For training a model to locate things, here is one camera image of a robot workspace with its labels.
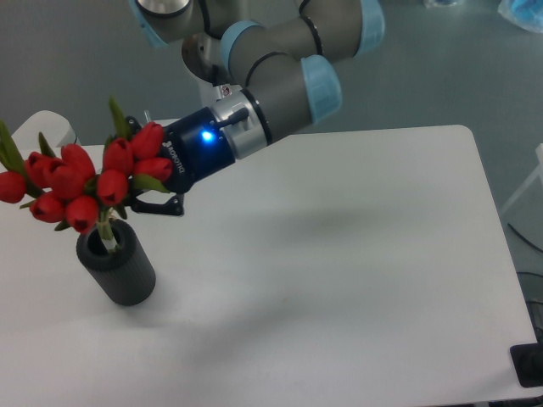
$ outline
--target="tulip bouquet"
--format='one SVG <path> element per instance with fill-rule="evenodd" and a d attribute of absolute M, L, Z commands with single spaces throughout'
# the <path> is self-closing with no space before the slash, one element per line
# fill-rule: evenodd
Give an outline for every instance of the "tulip bouquet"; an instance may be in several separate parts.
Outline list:
<path fill-rule="evenodd" d="M 41 152 L 23 159 L 0 121 L 0 200 L 19 203 L 25 195 L 32 200 L 21 205 L 37 220 L 58 223 L 55 231 L 72 227 L 81 234 L 95 226 L 109 253 L 119 250 L 109 219 L 116 211 L 126 219 L 126 205 L 142 190 L 169 192 L 162 182 L 172 171 L 169 159 L 158 157 L 164 132 L 161 125 L 148 123 L 136 134 L 126 122 L 115 100 L 109 100 L 116 135 L 104 145 L 103 168 L 94 168 L 87 152 L 77 144 L 60 149 L 57 157 L 42 133 Z"/>

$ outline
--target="red tulip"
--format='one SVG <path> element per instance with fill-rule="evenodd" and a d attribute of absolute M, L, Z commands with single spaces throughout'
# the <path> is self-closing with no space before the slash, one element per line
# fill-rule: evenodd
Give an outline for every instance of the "red tulip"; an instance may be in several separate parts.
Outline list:
<path fill-rule="evenodd" d="M 134 156 L 132 155 L 132 146 L 124 138 L 117 138 L 105 150 L 104 169 L 118 170 L 130 176 L 134 169 Z"/>
<path fill-rule="evenodd" d="M 164 130 L 161 125 L 153 121 L 147 123 L 138 134 L 132 138 L 132 152 L 137 159 L 150 159 L 156 157 L 160 151 L 160 144 L 164 139 Z"/>
<path fill-rule="evenodd" d="M 64 219 L 64 204 L 53 192 L 47 192 L 32 204 L 31 213 L 42 222 L 57 223 Z"/>
<path fill-rule="evenodd" d="M 126 176 L 118 170 L 107 170 L 98 178 L 96 194 L 106 206 L 119 204 L 127 192 Z"/>
<path fill-rule="evenodd" d="M 74 199 L 83 194 L 85 178 L 62 159 L 52 159 L 43 173 L 57 197 Z"/>
<path fill-rule="evenodd" d="M 82 146 L 77 144 L 68 144 L 60 149 L 60 155 L 66 164 L 79 172 L 85 181 L 90 180 L 96 175 L 96 170 L 92 164 L 91 158 Z"/>
<path fill-rule="evenodd" d="M 170 159 L 142 159 L 134 165 L 134 175 L 147 174 L 156 178 L 160 182 L 166 181 L 171 176 L 171 160 Z"/>
<path fill-rule="evenodd" d="M 66 207 L 66 220 L 80 233 L 88 233 L 96 225 L 98 204 L 95 199 L 81 195 Z"/>
<path fill-rule="evenodd" d="M 25 161 L 25 171 L 32 183 L 39 188 L 49 187 L 44 171 L 51 164 L 51 158 L 39 153 L 31 153 Z"/>
<path fill-rule="evenodd" d="M 0 201 L 16 204 L 25 194 L 26 181 L 21 174 L 13 171 L 0 174 Z"/>

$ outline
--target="white table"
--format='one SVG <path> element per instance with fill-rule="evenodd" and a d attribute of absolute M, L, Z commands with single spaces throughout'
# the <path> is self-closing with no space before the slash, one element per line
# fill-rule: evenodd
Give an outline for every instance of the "white table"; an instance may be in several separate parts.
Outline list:
<path fill-rule="evenodd" d="M 100 148 L 89 148 L 94 157 Z M 157 270 L 109 301 L 73 231 L 0 206 L 0 405 L 422 406 L 539 396 L 471 132 L 301 135 L 129 214 Z"/>

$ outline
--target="led light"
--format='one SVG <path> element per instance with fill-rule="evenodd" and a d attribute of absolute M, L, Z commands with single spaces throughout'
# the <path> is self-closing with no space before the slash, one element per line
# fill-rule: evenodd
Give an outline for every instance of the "led light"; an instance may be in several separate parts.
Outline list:
<path fill-rule="evenodd" d="M 215 140 L 215 134 L 209 131 L 202 131 L 200 134 L 202 135 L 202 139 L 205 142 L 212 142 L 213 140 Z"/>

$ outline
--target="black vase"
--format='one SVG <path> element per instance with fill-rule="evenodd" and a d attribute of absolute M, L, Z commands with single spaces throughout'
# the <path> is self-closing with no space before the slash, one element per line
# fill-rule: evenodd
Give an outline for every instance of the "black vase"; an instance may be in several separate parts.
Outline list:
<path fill-rule="evenodd" d="M 95 228 L 77 239 L 77 257 L 112 301 L 135 305 L 154 289 L 154 268 L 134 230 L 122 220 L 112 220 L 111 229 L 121 249 L 109 254 Z"/>

